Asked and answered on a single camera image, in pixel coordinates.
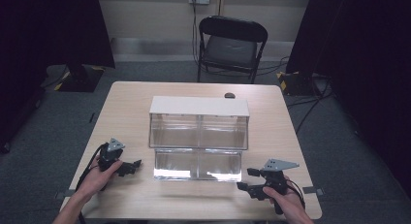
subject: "white lid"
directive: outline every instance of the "white lid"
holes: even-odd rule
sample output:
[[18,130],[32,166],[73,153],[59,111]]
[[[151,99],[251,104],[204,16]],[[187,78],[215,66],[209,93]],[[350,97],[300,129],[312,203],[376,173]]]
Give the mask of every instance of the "white lid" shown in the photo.
[[249,116],[247,100],[154,96],[150,113]]

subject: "black equipment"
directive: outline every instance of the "black equipment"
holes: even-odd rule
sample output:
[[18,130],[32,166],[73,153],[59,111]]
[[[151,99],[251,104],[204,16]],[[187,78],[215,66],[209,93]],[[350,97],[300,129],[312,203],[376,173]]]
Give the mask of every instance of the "black equipment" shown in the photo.
[[[99,167],[100,171],[107,170],[117,159],[121,156],[125,145],[118,140],[111,138],[110,143],[105,143],[101,145]],[[121,167],[116,171],[118,176],[125,176],[128,174],[134,174],[136,169],[140,167],[142,160],[138,160],[134,163],[123,162]]]
[[[287,193],[287,189],[292,189],[299,195],[302,206],[305,207],[304,200],[302,197],[301,192],[299,193],[294,187],[287,184],[288,180],[284,177],[282,170],[291,169],[298,167],[299,164],[291,163],[286,161],[281,161],[277,159],[269,159],[262,170],[248,168],[247,172],[250,176],[261,176],[263,177],[266,182],[264,184],[259,185],[248,185],[247,183],[238,182],[237,188],[242,191],[248,192],[251,198],[256,198],[259,201],[263,201],[264,199],[270,199],[271,197],[267,195],[263,191],[263,187],[271,187],[275,189],[279,194],[285,195]],[[280,205],[273,199],[274,201],[274,208],[275,213],[283,214],[283,211]]]

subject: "wooden tabletop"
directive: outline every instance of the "wooden tabletop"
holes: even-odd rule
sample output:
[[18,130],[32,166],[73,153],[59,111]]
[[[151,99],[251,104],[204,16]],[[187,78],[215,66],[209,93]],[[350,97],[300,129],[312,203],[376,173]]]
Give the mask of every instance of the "wooden tabletop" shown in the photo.
[[[124,162],[142,159],[134,175],[116,176],[104,192],[82,210],[86,218],[156,220],[276,220],[268,200],[251,199],[234,182],[171,181],[153,178],[154,149],[148,147],[149,109],[153,96],[224,97],[232,92],[246,99],[250,111],[249,148],[242,154],[242,181],[263,184],[247,168],[263,168],[269,158],[296,162],[284,171],[300,188],[312,186],[300,145],[279,87],[254,84],[115,82],[73,178],[71,189],[97,147],[114,137],[126,147]],[[312,219],[322,215],[316,194],[304,194]]]

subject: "transparent container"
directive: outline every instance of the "transparent container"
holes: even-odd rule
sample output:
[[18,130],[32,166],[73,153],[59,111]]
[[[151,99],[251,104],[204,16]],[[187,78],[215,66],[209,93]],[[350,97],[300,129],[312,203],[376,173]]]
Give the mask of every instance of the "transparent container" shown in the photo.
[[245,100],[154,97],[149,135],[154,177],[240,181],[248,120]]

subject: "gray carpet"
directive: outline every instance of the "gray carpet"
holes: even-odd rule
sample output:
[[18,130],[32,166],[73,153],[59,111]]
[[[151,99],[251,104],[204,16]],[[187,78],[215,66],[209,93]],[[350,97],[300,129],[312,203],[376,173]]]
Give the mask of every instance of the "gray carpet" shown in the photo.
[[[261,67],[276,64],[263,62]],[[62,70],[64,66],[48,68],[45,84]],[[202,82],[248,83],[247,77],[238,75],[203,73]],[[0,223],[53,220],[62,203],[55,194],[69,187],[113,82],[194,82],[196,78],[194,62],[121,62],[105,71],[94,93],[56,92],[48,87],[40,107],[11,141],[11,152],[0,155]],[[278,81],[275,73],[269,73],[258,76],[255,83]],[[318,85],[324,88],[325,81],[318,80]],[[287,104],[311,99],[285,97]],[[313,104],[290,107],[296,128]],[[355,121],[330,96],[313,109],[298,132],[313,183],[325,191],[319,197],[323,217],[315,223],[411,223],[410,201],[356,131]]]

